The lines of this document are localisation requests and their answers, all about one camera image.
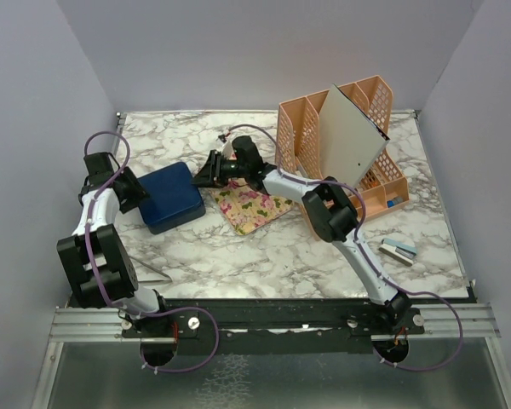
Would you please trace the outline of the blue box lid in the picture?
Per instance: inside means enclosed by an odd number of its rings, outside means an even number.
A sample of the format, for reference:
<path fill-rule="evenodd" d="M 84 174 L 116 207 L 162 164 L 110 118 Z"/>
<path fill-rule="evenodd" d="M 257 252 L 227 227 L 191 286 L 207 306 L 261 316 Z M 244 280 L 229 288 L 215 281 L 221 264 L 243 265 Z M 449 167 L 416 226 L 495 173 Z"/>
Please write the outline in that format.
<path fill-rule="evenodd" d="M 201 193 L 192 185 L 192 173 L 184 162 L 155 170 L 138 180 L 149 193 L 149 198 L 139 205 L 142 220 L 144 212 L 154 205 L 193 206 L 200 201 L 204 203 Z"/>

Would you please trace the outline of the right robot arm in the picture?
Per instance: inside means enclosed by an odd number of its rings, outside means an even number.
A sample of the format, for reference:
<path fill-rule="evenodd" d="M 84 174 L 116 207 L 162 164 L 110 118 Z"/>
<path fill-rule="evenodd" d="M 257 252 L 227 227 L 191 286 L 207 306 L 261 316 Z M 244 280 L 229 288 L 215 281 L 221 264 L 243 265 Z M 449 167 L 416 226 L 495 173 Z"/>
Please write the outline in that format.
<path fill-rule="evenodd" d="M 263 160 L 247 135 L 234 139 L 232 147 L 234 159 L 210 151 L 192 179 L 193 186 L 221 188 L 233 179 L 243 179 L 255 192 L 302 205 L 313 231 L 341 252 L 361 280 L 374 310 L 374 325 L 385 333 L 397 331 L 405 323 L 411 300 L 385 273 L 362 237 L 358 212 L 344 187 L 332 177 L 314 180 L 280 170 Z"/>

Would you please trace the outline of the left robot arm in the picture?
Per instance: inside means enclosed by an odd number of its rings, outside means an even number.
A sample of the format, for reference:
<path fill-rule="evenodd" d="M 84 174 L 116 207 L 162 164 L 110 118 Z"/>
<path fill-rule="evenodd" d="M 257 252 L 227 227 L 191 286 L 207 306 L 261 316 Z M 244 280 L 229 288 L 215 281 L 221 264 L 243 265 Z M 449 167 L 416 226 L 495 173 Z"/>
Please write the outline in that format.
<path fill-rule="evenodd" d="M 157 291 L 139 285 L 114 226 L 119 212 L 133 210 L 148 197 L 130 168 L 92 169 L 78 195 L 83 207 L 79 223 L 56 250 L 80 307 L 116 308 L 158 337 L 169 330 L 171 316 Z"/>

